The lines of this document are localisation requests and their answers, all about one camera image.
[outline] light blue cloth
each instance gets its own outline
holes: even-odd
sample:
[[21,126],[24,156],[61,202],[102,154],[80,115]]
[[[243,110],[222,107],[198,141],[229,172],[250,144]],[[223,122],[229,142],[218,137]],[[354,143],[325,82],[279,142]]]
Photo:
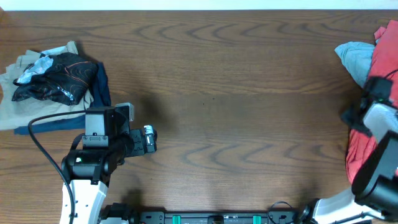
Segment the light blue cloth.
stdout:
[[371,69],[374,48],[373,44],[348,42],[341,44],[335,49],[344,67],[362,88],[365,86]]

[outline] beige cloth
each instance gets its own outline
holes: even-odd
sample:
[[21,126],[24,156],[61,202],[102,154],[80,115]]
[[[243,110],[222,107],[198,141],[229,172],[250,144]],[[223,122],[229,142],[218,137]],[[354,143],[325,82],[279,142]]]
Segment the beige cloth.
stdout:
[[[71,53],[77,54],[74,42],[72,41],[68,44],[69,48],[67,45],[53,49],[53,55],[69,52],[65,50],[70,50]],[[29,121],[32,119],[45,115],[85,110],[86,108],[89,108],[90,103],[93,102],[94,99],[88,90],[84,97],[80,100],[79,104],[74,106],[67,106],[51,100],[40,101],[36,100],[35,98],[29,98],[18,102],[11,101],[12,96],[18,87],[15,86],[12,81],[14,81],[16,78],[19,78],[24,73],[24,69],[26,66],[28,66],[28,64],[34,63],[39,58],[40,53],[28,50],[26,55],[18,57],[15,64],[12,64],[6,68],[5,74],[0,75],[0,85],[3,91],[3,99],[0,104],[0,130],[15,129],[20,126],[27,126]],[[71,114],[47,118],[37,121],[35,124],[46,123],[60,119],[76,118],[81,115],[82,114]]]

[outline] red cloth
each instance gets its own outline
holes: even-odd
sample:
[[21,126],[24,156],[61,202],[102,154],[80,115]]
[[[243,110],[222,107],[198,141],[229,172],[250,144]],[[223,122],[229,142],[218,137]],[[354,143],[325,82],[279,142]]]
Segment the red cloth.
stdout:
[[[398,69],[398,22],[390,21],[387,28],[380,27],[374,33],[374,37],[376,40],[379,39],[379,42],[373,52],[368,79],[370,77],[385,77],[388,73]],[[398,106],[398,72],[390,75],[388,79],[394,81],[390,100],[394,106]],[[351,183],[376,146],[374,137],[369,138],[357,130],[351,130],[346,158],[347,177]]]

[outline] wooden surface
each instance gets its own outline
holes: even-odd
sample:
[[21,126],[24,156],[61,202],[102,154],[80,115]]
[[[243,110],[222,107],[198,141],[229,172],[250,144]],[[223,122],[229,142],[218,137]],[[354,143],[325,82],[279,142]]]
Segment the wooden surface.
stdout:
[[[158,151],[127,159],[104,204],[138,210],[298,207],[349,187],[339,112],[359,88],[334,53],[373,43],[394,11],[7,12],[0,73],[25,50],[78,42],[105,64]],[[38,134],[60,162],[82,130]],[[0,222],[57,223],[62,181],[30,137],[0,132]]]

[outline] green strip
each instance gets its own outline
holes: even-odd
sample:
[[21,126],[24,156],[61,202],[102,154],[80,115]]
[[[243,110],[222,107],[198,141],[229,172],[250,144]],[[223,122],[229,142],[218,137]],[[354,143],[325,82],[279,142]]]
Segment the green strip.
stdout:
[[174,215],[173,216],[173,224],[181,224],[181,216]]
[[261,224],[261,216],[253,215],[253,224]]

